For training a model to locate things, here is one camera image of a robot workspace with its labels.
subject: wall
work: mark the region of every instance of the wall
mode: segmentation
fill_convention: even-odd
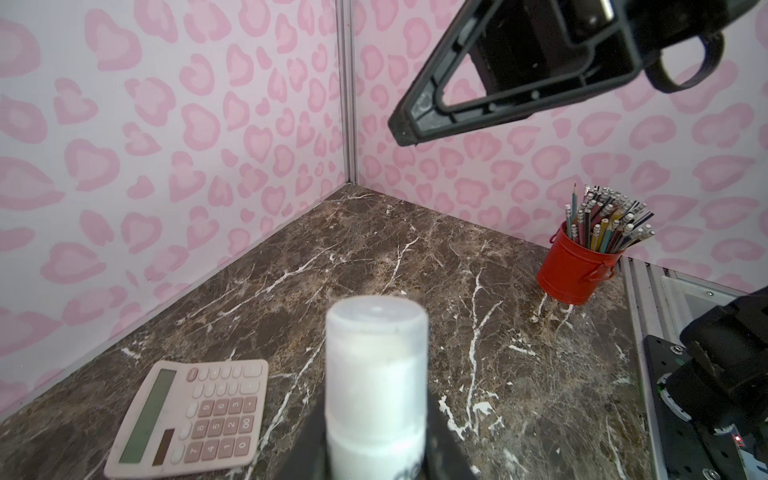
[[[0,6],[0,412],[346,182],[335,15]]]
[[[641,75],[525,121],[397,147],[386,119],[461,4],[355,0],[362,184],[543,246],[574,182],[610,185],[656,214],[632,257],[739,290],[768,283],[766,0],[726,30],[725,60],[690,91],[661,94]],[[665,51],[680,80],[702,56],[695,39]],[[445,99],[483,95],[467,58]]]

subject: calculator button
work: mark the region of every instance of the calculator button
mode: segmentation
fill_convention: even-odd
[[[214,401],[213,400],[205,400],[200,403],[200,412],[197,414],[197,416],[203,418],[203,417],[210,417],[210,413],[214,410]]]
[[[248,455],[248,447],[250,447],[250,437],[239,437],[235,441],[235,456]]]
[[[233,413],[240,413],[240,410],[243,408],[243,397],[235,397],[233,399],[230,399],[230,409],[227,411],[230,415]]]
[[[214,403],[214,415],[226,415],[227,407],[229,406],[230,406],[229,399],[217,400],[216,403]]]
[[[246,380],[240,384],[240,393],[248,395],[249,393],[256,393],[259,391],[258,380]]]
[[[187,407],[187,418],[191,419],[195,413],[197,413],[197,402],[191,402]]]
[[[176,465],[181,462],[181,457],[184,456],[184,445],[179,445],[174,449],[174,452],[170,454],[170,463]]]
[[[224,435],[234,435],[237,433],[237,426],[240,423],[240,419],[237,417],[229,417],[224,422]]]
[[[192,428],[192,438],[202,439],[205,436],[205,432],[208,430],[207,420],[197,420]]]
[[[219,444],[219,458],[229,458],[235,449],[235,439],[222,439]]]
[[[224,427],[224,419],[213,419],[208,425],[208,436],[217,437],[221,435],[221,429]]]
[[[253,430],[253,415],[244,415],[240,417],[240,428],[237,433],[251,433]]]
[[[261,375],[261,364],[249,365],[243,369],[243,376],[254,377]]]
[[[218,440],[206,440],[205,445],[203,445],[203,454],[200,457],[200,460],[213,460],[216,458],[216,452],[219,451],[219,441]]]
[[[179,429],[179,440],[186,440],[192,431],[192,422],[187,422]]]
[[[203,449],[202,442],[192,442],[187,447],[187,455],[184,457],[184,463],[192,463],[200,460],[200,451]]]
[[[256,397],[247,396],[243,400],[243,413],[253,413],[256,411]]]

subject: white bottle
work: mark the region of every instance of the white bottle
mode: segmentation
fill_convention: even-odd
[[[326,314],[326,439],[334,480],[412,480],[427,426],[429,319],[415,302],[355,296]]]

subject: metal corner post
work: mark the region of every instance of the metal corner post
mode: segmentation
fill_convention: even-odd
[[[355,28],[352,0],[336,0],[336,31],[339,46],[339,91],[346,179],[352,184],[357,184]]]

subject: bundle of pencils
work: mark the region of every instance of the bundle of pencils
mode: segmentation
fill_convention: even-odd
[[[656,232],[647,222],[654,214],[609,187],[587,185],[579,203],[576,184],[565,206],[565,233],[582,247],[599,253],[621,253],[651,238]]]

